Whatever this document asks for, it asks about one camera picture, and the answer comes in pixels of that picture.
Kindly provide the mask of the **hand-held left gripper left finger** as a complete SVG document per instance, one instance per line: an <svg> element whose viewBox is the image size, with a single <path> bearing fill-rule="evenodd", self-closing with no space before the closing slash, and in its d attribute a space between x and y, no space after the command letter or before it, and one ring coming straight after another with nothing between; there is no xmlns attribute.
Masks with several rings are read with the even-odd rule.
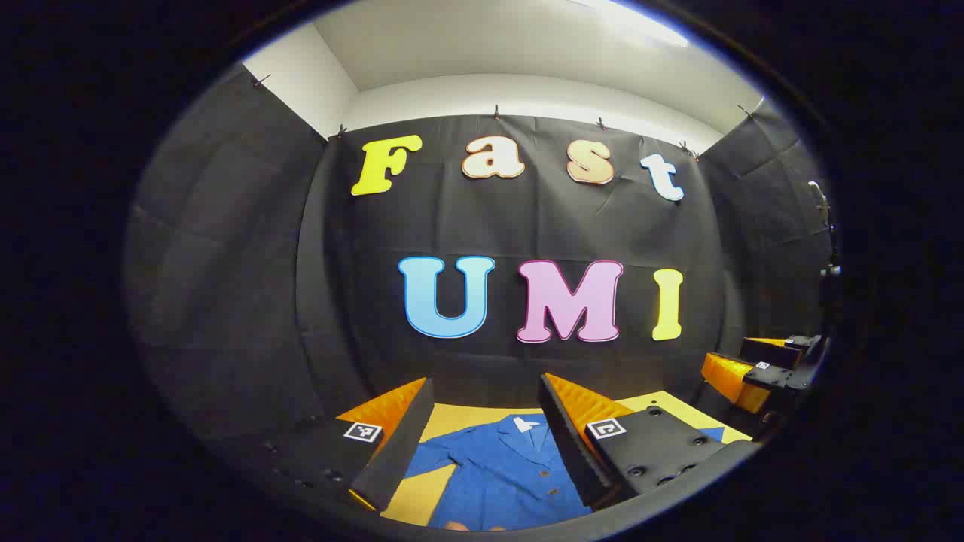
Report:
<svg viewBox="0 0 964 542"><path fill-rule="evenodd" d="M381 513L395 497L433 412L430 378L335 416L241 440L239 466L307 509L335 504Z"/></svg>

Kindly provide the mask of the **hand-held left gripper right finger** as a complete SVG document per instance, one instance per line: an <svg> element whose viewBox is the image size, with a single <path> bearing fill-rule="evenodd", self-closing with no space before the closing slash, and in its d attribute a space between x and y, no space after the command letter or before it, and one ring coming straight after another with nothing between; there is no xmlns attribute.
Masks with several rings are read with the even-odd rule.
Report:
<svg viewBox="0 0 964 542"><path fill-rule="evenodd" d="M569 477L600 510L676 480L722 476L753 456L753 440L723 443L661 405L633 411L558 376L540 376L539 401Z"/></svg>

